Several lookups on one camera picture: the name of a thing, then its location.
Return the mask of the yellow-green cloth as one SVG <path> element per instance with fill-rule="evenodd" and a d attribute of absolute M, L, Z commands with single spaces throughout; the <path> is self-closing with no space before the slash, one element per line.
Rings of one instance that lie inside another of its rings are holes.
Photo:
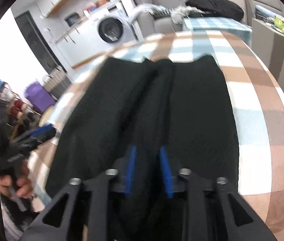
<path fill-rule="evenodd" d="M 284 19 L 279 16 L 274 16 L 274 26 L 284 34 Z"/>

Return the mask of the black jacket on sofa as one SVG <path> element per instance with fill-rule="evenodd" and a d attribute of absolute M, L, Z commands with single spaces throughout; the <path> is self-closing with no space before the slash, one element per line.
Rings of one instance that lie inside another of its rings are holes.
<path fill-rule="evenodd" d="M 185 5 L 212 12 L 218 17 L 232 18 L 238 22 L 244 17 L 243 9 L 230 0 L 187 0 Z"/>

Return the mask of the black pot on counter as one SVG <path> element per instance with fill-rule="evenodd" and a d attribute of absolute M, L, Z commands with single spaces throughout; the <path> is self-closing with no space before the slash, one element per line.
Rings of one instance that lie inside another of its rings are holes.
<path fill-rule="evenodd" d="M 80 19 L 81 19 L 80 15 L 77 12 L 73 12 L 67 15 L 64 18 L 64 21 L 67 23 L 69 27 L 72 27 L 74 24 L 78 23 Z"/>

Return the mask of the black knit sweater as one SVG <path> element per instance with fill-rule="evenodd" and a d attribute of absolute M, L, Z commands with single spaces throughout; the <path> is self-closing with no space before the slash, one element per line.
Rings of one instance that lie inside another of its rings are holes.
<path fill-rule="evenodd" d="M 136 147 L 131 193 L 111 202 L 116 240 L 180 240 L 182 203 L 164 193 L 158 152 L 206 179 L 237 184 L 239 142 L 224 75 L 210 55 L 191 63 L 107 59 L 62 130 L 46 182 L 54 197 Z"/>

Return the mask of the checkered plaid table cloth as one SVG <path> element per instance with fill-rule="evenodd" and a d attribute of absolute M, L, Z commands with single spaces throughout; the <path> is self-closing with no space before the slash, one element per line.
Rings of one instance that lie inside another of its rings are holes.
<path fill-rule="evenodd" d="M 94 55 L 88 68 L 58 100 L 49 118 L 58 135 L 41 144 L 30 155 L 28 166 L 35 183 L 35 209 L 43 210 L 53 199 L 45 187 L 62 130 L 107 59 L 135 63 L 168 59 L 174 63 L 191 63 L 204 55 L 212 56 L 224 75 L 237 129 L 238 182 L 232 184 L 224 177 L 226 185 L 244 199 L 263 226 L 262 233 L 250 230 L 245 238 L 284 240 L 284 93 L 271 72 L 240 38 L 221 31 L 157 34 L 143 42 L 129 42 Z M 124 194 L 128 155 L 129 152 L 98 175 L 102 180 L 96 192 L 110 199 L 109 208 L 112 200 L 120 201 L 129 196 Z M 216 200 L 221 196 L 220 177 L 214 180 L 203 178 L 183 167 L 177 158 L 167 157 L 173 187 L 180 169 L 190 171 L 194 187 L 190 196 L 191 212 L 197 222 L 192 224 L 188 236 L 190 239 L 203 239 L 206 230 L 204 199 Z M 160 167 L 159 152 L 157 158 Z M 175 191 L 173 198 L 168 199 L 181 201 Z"/>

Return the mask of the white grey clothes pile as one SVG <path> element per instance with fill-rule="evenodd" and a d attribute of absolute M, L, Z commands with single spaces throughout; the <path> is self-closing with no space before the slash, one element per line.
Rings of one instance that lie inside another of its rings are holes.
<path fill-rule="evenodd" d="M 150 13 L 156 16 L 170 16 L 174 23 L 182 23 L 183 18 L 189 16 L 191 13 L 202 13 L 201 10 L 190 6 L 178 6 L 176 8 L 166 8 L 162 5 L 144 3 L 138 5 L 133 9 L 133 12 L 128 17 L 128 22 L 133 23 L 138 16 L 143 13 Z"/>

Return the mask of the white front-load washing machine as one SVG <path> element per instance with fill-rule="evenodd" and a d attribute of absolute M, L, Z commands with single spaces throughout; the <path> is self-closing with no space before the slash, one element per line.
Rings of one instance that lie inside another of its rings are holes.
<path fill-rule="evenodd" d="M 119 45 L 137 40 L 121 2 L 98 8 L 88 19 L 97 24 L 97 35 L 105 44 Z"/>

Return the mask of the purple bag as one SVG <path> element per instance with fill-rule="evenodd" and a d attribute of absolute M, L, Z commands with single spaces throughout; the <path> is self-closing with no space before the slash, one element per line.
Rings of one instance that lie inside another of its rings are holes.
<path fill-rule="evenodd" d="M 24 96 L 40 114 L 45 113 L 50 106 L 54 106 L 56 103 L 39 82 L 30 84 L 24 91 Z"/>

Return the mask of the woven grey laundry basket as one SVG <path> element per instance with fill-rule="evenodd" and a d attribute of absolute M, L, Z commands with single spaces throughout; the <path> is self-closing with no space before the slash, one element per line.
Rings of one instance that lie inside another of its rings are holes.
<path fill-rule="evenodd" d="M 72 84 L 61 66 L 57 66 L 43 79 L 43 88 L 55 99 L 59 99 Z"/>

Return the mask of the wooden shoe rack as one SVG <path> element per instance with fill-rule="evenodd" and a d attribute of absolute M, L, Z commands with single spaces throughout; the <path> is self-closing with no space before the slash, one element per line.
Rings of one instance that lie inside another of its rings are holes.
<path fill-rule="evenodd" d="M 41 114 L 12 91 L 8 83 L 0 80 L 0 115 L 5 133 L 14 139 L 39 124 Z"/>

